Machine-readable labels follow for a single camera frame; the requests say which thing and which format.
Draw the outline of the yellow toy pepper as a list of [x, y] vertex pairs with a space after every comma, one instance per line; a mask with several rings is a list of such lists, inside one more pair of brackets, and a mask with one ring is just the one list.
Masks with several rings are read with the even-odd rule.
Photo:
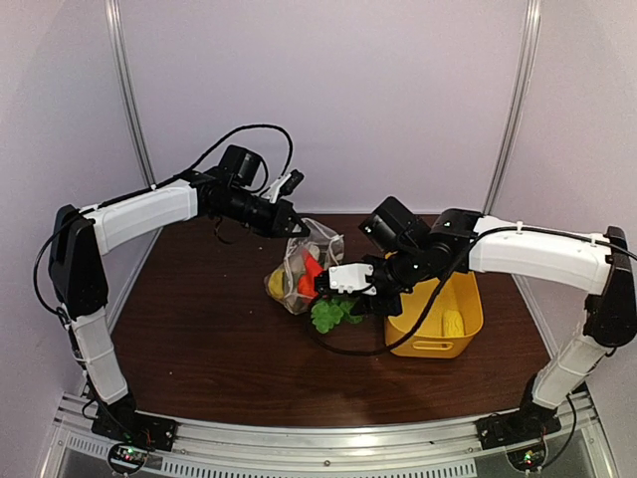
[[267, 289], [270, 296], [276, 300], [282, 300], [285, 297], [285, 271], [283, 269], [275, 270], [269, 277]]

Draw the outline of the clear dotted zip bag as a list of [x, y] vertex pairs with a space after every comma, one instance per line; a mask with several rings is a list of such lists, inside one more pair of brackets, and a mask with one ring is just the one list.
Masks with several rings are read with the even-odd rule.
[[342, 234], [338, 234], [315, 219], [305, 217], [304, 220], [310, 227], [310, 236], [289, 239], [283, 261], [275, 269], [285, 271], [285, 297], [282, 300], [276, 300], [268, 292], [268, 279], [275, 270], [264, 279], [268, 296], [293, 315], [306, 312], [312, 301], [298, 292], [298, 280], [305, 271], [303, 253], [307, 251], [312, 254], [323, 270], [339, 265], [344, 257], [344, 236]]

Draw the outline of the red toy pepper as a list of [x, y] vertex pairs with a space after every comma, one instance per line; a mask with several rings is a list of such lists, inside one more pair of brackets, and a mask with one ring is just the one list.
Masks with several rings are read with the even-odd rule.
[[298, 280], [298, 292], [307, 298], [313, 299], [318, 293], [315, 289], [315, 279], [323, 272], [323, 267], [312, 254], [303, 253], [305, 271]]

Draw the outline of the green leafy toy vegetable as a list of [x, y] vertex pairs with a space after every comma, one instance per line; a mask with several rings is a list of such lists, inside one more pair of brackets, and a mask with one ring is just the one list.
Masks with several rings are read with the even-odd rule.
[[311, 323], [316, 331], [323, 335], [341, 324], [360, 324], [363, 315], [352, 312], [354, 305], [355, 301], [349, 298], [319, 299], [311, 307]]

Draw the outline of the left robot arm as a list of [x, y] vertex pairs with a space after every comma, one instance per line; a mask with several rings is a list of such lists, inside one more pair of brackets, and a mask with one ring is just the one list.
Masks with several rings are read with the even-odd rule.
[[190, 166], [155, 186], [58, 211], [48, 265], [58, 311], [99, 406], [96, 422], [120, 441], [136, 440], [143, 422], [112, 341], [107, 257], [139, 237], [201, 217], [232, 220], [266, 238], [308, 236], [289, 199], [304, 175], [286, 167], [271, 185], [254, 188], [264, 162], [260, 154], [232, 144], [205, 171]]

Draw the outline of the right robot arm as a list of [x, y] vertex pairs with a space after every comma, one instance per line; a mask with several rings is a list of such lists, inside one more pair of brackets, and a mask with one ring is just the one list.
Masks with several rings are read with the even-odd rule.
[[382, 251], [330, 278], [340, 293], [357, 296], [364, 313], [398, 316], [401, 295], [455, 272], [506, 273], [547, 280], [585, 292], [585, 321], [555, 358], [528, 382], [508, 425], [533, 438], [596, 365], [636, 337], [636, 293], [622, 229], [588, 235], [508, 222], [479, 211], [451, 208], [433, 224], [387, 197], [359, 226]]

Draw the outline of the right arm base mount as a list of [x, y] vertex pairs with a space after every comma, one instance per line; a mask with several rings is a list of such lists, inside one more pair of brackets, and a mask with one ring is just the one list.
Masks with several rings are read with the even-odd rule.
[[520, 410], [492, 413], [474, 422], [483, 450], [538, 441], [547, 434], [561, 430], [559, 419], [526, 416]]

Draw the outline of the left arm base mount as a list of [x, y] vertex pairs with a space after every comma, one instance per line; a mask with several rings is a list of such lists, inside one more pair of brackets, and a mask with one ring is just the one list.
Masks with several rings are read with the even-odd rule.
[[133, 414], [129, 423], [99, 414], [91, 427], [91, 432], [98, 436], [150, 451], [166, 452], [173, 448], [176, 431], [175, 420], [138, 412]]

